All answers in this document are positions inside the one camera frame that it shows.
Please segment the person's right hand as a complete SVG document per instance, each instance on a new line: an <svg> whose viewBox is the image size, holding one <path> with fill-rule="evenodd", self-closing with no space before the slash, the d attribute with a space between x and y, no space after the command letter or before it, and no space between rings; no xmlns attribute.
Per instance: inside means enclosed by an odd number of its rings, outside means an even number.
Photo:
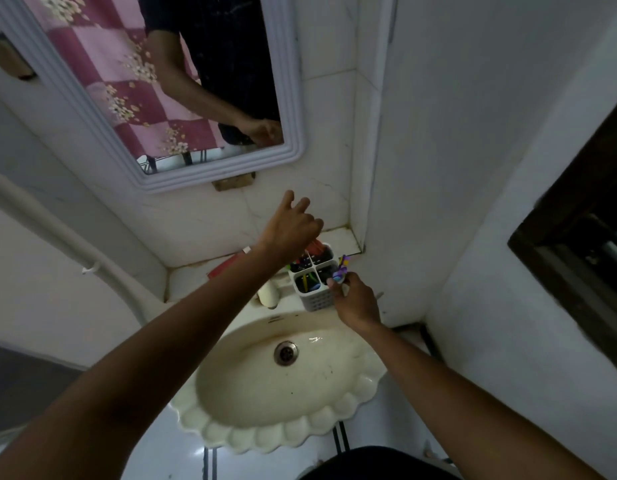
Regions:
<svg viewBox="0 0 617 480"><path fill-rule="evenodd" d="M341 283L344 298L333 298L339 319L366 338L381 326L380 311L373 290L357 273L348 273Z"/></svg>

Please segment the white wall pipe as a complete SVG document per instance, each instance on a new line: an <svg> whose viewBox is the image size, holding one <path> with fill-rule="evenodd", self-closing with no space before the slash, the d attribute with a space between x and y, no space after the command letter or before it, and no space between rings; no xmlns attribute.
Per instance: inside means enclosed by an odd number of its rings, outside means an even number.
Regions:
<svg viewBox="0 0 617 480"><path fill-rule="evenodd" d="M105 283L121 298L141 326L168 310L169 304L155 297L135 277L55 217L33 195L2 174L0 209L80 265L83 275L96 276Z"/></svg>

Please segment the person's left hand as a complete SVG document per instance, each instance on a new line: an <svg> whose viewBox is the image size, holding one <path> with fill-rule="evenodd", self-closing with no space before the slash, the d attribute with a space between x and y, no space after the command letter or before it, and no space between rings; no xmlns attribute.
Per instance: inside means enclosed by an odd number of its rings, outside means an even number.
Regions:
<svg viewBox="0 0 617 480"><path fill-rule="evenodd" d="M319 219L307 212L310 204L307 197L300 198L297 202L294 198L292 209L281 211L280 202L251 250L280 267L301 257L313 241L308 239L308 222Z"/></svg>

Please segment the person's black clothing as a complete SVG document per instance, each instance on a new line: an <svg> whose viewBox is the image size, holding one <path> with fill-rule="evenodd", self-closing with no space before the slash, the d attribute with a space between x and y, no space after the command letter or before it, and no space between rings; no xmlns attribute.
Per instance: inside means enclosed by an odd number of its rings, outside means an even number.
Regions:
<svg viewBox="0 0 617 480"><path fill-rule="evenodd" d="M342 452L296 480L460 480L448 469L396 449L365 446Z"/></svg>

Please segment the white framed wall mirror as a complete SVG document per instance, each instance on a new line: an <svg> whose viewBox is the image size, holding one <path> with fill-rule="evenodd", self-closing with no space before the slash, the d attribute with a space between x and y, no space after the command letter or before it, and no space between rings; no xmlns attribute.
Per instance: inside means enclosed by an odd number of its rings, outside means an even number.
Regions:
<svg viewBox="0 0 617 480"><path fill-rule="evenodd" d="M0 0L0 22L145 192L304 154L292 0Z"/></svg>

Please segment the red toothpaste box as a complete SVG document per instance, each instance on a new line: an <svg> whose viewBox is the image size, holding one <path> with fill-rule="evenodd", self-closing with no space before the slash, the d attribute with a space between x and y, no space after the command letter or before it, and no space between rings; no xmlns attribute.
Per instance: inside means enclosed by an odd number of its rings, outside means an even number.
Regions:
<svg viewBox="0 0 617 480"><path fill-rule="evenodd" d="M217 276L221 275L222 273L226 271L228 267L232 266L234 262L239 261L243 256L248 254L250 251L251 251L251 248L247 246L246 248L243 248L237 253L234 253L230 257L225 258L224 261L219 263L217 266L215 266L213 269L211 269L207 273L207 278L209 280L212 280L216 278Z"/></svg>

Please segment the dark wooden window frame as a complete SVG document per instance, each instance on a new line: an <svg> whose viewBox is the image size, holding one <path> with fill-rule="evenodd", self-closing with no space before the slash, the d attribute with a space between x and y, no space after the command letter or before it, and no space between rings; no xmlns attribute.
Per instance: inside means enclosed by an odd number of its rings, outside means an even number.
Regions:
<svg viewBox="0 0 617 480"><path fill-rule="evenodd" d="M617 104L508 247L617 369Z"/></svg>

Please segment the white plastic tap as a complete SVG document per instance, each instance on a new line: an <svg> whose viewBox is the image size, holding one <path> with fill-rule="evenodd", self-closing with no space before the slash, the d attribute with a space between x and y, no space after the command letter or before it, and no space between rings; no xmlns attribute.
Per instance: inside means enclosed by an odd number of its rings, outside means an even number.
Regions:
<svg viewBox="0 0 617 480"><path fill-rule="evenodd" d="M280 290L272 280L265 282L256 295L261 305L267 309L275 309L281 300Z"/></svg>

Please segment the metal sink drain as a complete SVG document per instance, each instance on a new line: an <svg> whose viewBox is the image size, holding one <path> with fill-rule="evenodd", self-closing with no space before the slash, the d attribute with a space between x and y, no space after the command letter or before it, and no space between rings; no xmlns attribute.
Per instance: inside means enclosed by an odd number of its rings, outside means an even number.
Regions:
<svg viewBox="0 0 617 480"><path fill-rule="evenodd" d="M274 362L281 367L294 364L299 356L299 349L294 342L289 340L279 343L273 352Z"/></svg>

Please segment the person's left forearm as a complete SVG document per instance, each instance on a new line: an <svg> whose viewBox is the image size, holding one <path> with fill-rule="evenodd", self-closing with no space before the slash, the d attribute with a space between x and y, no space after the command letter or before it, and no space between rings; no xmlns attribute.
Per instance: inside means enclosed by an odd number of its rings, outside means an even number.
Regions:
<svg viewBox="0 0 617 480"><path fill-rule="evenodd" d="M151 424L306 244L259 243L85 371L0 453L0 480L121 480Z"/></svg>

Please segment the white plastic toothbrush caddy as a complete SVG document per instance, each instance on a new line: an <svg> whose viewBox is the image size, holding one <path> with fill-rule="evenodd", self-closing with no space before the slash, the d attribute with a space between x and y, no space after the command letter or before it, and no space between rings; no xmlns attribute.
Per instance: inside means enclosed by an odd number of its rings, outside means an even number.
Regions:
<svg viewBox="0 0 617 480"><path fill-rule="evenodd" d="M307 312L317 312L333 306L334 304L334 299L327 285L327 281L336 270L339 258L329 244L323 244L327 247L327 250L317 262L312 261L309 256L304 253L300 258L291 262L286 267L293 290L300 298ZM318 290L304 293L301 278L308 273L315 273L318 275L321 281L321 287Z"/></svg>

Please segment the person's right forearm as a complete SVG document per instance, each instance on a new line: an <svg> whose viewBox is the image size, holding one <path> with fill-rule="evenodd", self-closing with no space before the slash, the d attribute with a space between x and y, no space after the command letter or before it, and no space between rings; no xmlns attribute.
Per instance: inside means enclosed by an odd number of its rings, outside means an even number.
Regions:
<svg viewBox="0 0 617 480"><path fill-rule="evenodd" d="M534 423L380 322L356 321L351 328L465 480L605 480Z"/></svg>

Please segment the brown mirror mounting bracket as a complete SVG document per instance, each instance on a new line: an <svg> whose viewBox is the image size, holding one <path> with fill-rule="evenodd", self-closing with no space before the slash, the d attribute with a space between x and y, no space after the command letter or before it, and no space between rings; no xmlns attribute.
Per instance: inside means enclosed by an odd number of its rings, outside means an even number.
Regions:
<svg viewBox="0 0 617 480"><path fill-rule="evenodd" d="M256 172L250 172L228 178L212 181L211 184L217 192L225 192L233 189L241 189L253 185Z"/></svg>

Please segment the cream scalloped wash basin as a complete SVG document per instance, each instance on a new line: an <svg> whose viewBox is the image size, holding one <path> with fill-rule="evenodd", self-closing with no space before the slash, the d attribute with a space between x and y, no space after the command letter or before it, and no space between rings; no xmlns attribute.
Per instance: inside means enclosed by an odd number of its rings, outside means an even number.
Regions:
<svg viewBox="0 0 617 480"><path fill-rule="evenodd" d="M281 367L273 352L286 340L299 356ZM267 454L352 417L386 371L334 308L274 314L227 330L169 406L208 448Z"/></svg>

